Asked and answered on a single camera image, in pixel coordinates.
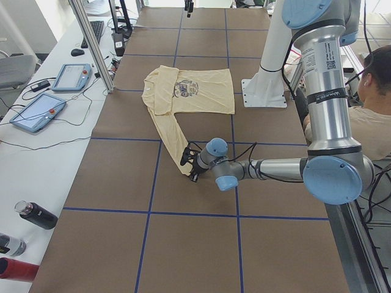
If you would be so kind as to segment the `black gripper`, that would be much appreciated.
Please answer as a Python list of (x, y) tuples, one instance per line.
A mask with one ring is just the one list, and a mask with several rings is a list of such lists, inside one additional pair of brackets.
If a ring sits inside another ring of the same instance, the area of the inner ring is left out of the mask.
[(189, 179), (190, 180), (198, 180), (199, 175), (201, 175), (202, 173), (205, 173), (207, 170), (208, 170), (207, 168), (203, 168), (199, 165), (197, 159), (194, 159), (192, 162), (192, 169), (191, 169), (191, 172), (189, 175)]
[(191, 14), (194, 9), (194, 1), (193, 0), (185, 0), (185, 11), (187, 14)]

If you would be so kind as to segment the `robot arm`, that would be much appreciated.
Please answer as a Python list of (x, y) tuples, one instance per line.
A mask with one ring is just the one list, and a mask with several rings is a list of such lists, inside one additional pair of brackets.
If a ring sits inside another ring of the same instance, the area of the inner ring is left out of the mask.
[(236, 162), (227, 157), (227, 143), (214, 138), (200, 151), (185, 148), (181, 164), (191, 164), (190, 179), (211, 170), (222, 191), (242, 179), (274, 179), (304, 183), (327, 204), (358, 198), (375, 170), (351, 132), (340, 49), (356, 41), (359, 17), (359, 1), (277, 1), (260, 69), (243, 80), (243, 98), (250, 106), (266, 106), (261, 82), (283, 68), (291, 47), (300, 50), (312, 130), (308, 156)]

